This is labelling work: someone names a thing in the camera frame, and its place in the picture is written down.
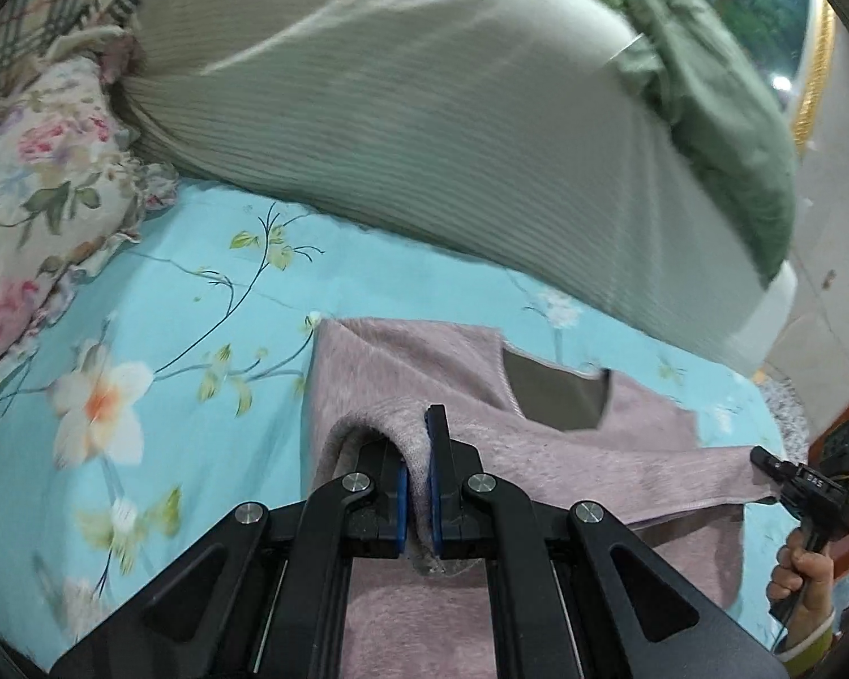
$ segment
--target person's hand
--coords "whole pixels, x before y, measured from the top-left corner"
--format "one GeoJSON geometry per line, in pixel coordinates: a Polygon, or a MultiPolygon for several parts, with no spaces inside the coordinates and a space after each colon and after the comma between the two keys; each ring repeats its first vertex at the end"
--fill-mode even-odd
{"type": "Polygon", "coordinates": [[[767,599],[773,603],[802,589],[802,575],[811,583],[787,626],[786,650],[808,638],[833,613],[833,560],[829,546],[823,554],[815,554],[802,548],[804,541],[798,528],[790,533],[786,546],[777,552],[778,563],[767,585],[767,599]]]}

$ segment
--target white flower print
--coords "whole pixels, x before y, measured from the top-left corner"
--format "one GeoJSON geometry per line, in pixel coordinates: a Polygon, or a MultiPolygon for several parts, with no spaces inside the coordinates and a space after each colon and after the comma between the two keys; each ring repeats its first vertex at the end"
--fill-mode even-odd
{"type": "Polygon", "coordinates": [[[66,579],[61,595],[61,627],[73,642],[86,637],[112,611],[88,580],[66,579]]]}
{"type": "Polygon", "coordinates": [[[577,301],[558,290],[541,291],[541,300],[547,307],[547,320],[555,329],[573,328],[582,315],[582,309],[577,301]]]}
{"type": "Polygon", "coordinates": [[[180,489],[175,487],[145,512],[139,512],[127,498],[117,498],[108,509],[77,512],[76,522],[86,542],[110,551],[119,559],[120,574],[128,574],[152,530],[168,538],[178,533],[180,498],[180,489]]]}
{"type": "Polygon", "coordinates": [[[722,433],[732,433],[732,411],[729,408],[718,403],[711,408],[711,413],[722,433]]]}
{"type": "Polygon", "coordinates": [[[320,311],[309,311],[304,324],[302,324],[302,331],[310,334],[318,328],[322,319],[324,319],[324,315],[320,311]]]}
{"type": "Polygon", "coordinates": [[[58,467],[75,467],[104,454],[119,465],[138,465],[144,436],[133,403],[154,380],[144,363],[114,366],[106,346],[88,341],[71,373],[57,378],[47,396],[59,420],[54,442],[58,467]]]}

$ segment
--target light blue floral bed sheet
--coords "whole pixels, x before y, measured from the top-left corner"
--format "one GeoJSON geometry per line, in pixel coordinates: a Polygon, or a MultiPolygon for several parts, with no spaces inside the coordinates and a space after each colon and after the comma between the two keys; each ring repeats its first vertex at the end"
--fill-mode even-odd
{"type": "MultiPolygon", "coordinates": [[[[0,635],[42,667],[237,503],[303,497],[324,315],[496,326],[697,411],[705,445],[782,451],[751,382],[522,274],[213,183],[184,182],[143,237],[0,392],[0,635]]],[[[792,522],[779,506],[746,515],[731,614],[767,642],[764,587],[792,522]]]]}

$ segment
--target pillow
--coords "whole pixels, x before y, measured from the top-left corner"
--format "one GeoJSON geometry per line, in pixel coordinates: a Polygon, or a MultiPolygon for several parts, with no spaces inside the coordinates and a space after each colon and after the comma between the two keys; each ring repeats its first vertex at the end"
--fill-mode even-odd
{"type": "Polygon", "coordinates": [[[47,66],[2,109],[0,357],[68,268],[97,272],[138,238],[145,203],[163,203],[174,185],[127,153],[90,58],[47,66]]]}

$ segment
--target tiled wall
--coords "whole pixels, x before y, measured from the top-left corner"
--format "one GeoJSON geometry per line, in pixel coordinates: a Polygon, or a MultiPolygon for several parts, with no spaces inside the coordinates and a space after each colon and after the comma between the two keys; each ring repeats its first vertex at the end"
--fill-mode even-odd
{"type": "Polygon", "coordinates": [[[849,35],[842,26],[797,192],[790,261],[799,291],[767,362],[792,380],[817,435],[849,402],[849,35]]]}

